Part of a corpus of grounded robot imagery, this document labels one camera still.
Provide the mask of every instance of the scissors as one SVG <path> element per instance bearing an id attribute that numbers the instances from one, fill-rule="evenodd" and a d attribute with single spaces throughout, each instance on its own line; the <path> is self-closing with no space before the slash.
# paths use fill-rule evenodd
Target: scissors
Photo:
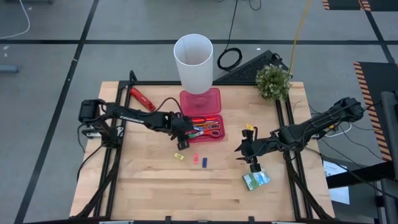
<path id="1" fill-rule="evenodd" d="M 195 138 L 197 136 L 206 135 L 212 138 L 219 138 L 221 136 L 220 125 L 219 124 L 211 124 L 209 126 L 204 127 L 201 131 L 195 134 L 189 134 L 189 138 Z"/>

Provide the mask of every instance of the wooden tabletop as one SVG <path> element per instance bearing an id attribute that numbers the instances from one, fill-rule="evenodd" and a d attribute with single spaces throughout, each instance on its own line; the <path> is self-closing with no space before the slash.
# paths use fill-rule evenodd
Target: wooden tabletop
<path id="1" fill-rule="evenodd" d="M 115 101 L 117 82 L 103 82 L 99 98 Z M 294 213 L 290 196 L 285 161 L 281 152 L 258 157 L 271 181 L 254 191 L 249 191 L 242 176 L 249 173 L 249 166 L 237 161 L 240 153 L 234 150 L 242 140 L 246 124 L 259 128 L 259 138 L 279 128 L 275 103 L 258 96 L 253 86 L 216 86 L 221 92 L 222 115 L 226 136 L 219 142 L 191 144 L 178 152 L 176 140 L 164 133 L 156 133 L 141 124 L 127 123 L 123 151 L 116 185 L 112 219 L 164 220 L 213 220 L 243 221 L 254 216 L 256 221 L 292 221 Z M 181 86 L 136 86 L 153 104 L 159 104 L 169 96 L 179 99 Z M 293 82 L 290 100 L 294 119 L 301 123 L 309 119 L 307 97 L 303 83 Z M 136 99 L 131 108 L 145 110 Z M 173 101 L 168 101 L 162 111 L 177 111 Z M 286 110 L 283 106 L 285 122 Z M 99 139 L 88 141 L 85 158 L 100 145 Z M 309 148 L 318 150 L 311 140 Z M 81 171 L 71 215 L 76 215 L 90 200 L 98 188 L 105 149 L 90 159 Z M 178 152 L 184 160 L 174 157 Z M 200 161 L 208 158 L 207 168 L 193 163 L 193 155 Z M 302 152 L 303 166 L 309 191 L 325 211 L 334 217 L 328 187 L 319 155 Z M 302 194 L 298 189 L 300 210 L 305 216 Z M 104 194 L 101 214 L 104 214 L 108 193 Z"/>

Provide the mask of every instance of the yellow eraser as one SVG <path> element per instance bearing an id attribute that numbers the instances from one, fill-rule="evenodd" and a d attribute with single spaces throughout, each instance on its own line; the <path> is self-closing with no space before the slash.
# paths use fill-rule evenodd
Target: yellow eraser
<path id="1" fill-rule="evenodd" d="M 181 159 L 181 160 L 184 159 L 184 156 L 181 154 L 178 154 L 178 153 L 174 154 L 174 157 L 176 157 L 177 159 Z"/>
<path id="2" fill-rule="evenodd" d="M 246 124 L 246 128 L 249 129 L 249 130 L 251 130 L 251 131 L 254 131 L 254 127 L 251 126 L 251 125 Z"/>

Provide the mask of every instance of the white cup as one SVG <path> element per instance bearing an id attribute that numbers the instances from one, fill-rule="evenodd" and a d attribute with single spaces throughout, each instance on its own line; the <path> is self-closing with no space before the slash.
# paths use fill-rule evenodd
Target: white cup
<path id="1" fill-rule="evenodd" d="M 191 94 L 202 94 L 213 84 L 213 44 L 200 34 L 188 34 L 174 45 L 181 84 Z"/>

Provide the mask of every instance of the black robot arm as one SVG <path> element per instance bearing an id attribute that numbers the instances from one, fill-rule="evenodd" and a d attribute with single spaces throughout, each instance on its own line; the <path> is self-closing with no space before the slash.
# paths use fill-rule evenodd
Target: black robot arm
<path id="1" fill-rule="evenodd" d="M 84 100 L 81 103 L 79 121 L 84 125 L 92 125 L 100 133 L 103 146 L 118 147 L 120 144 L 118 130 L 109 127 L 106 123 L 106 120 L 111 118 L 143 124 L 153 131 L 167 133 L 172 136 L 171 140 L 178 139 L 179 150 L 189 147 L 186 133 L 193 131 L 193 123 L 191 118 L 181 113 L 160 111 L 146 113 L 116 103 L 106 103 L 103 100 Z"/>
<path id="2" fill-rule="evenodd" d="M 259 172 L 261 167 L 257 163 L 256 156 L 274 151 L 302 151 L 314 134 L 319 134 L 322 138 L 326 133 L 324 129 L 336 123 L 358 121 L 363 117 L 363 113 L 364 109 L 361 107 L 361 103 L 354 98 L 347 97 L 337 101 L 328 111 L 301 124 L 284 126 L 271 131 L 269 138 L 257 139 L 257 129 L 254 138 L 254 131 L 243 130 L 245 139 L 235 150 L 241 151 L 243 157 L 237 159 L 245 160 L 248 164 L 251 164 L 252 172 Z"/>

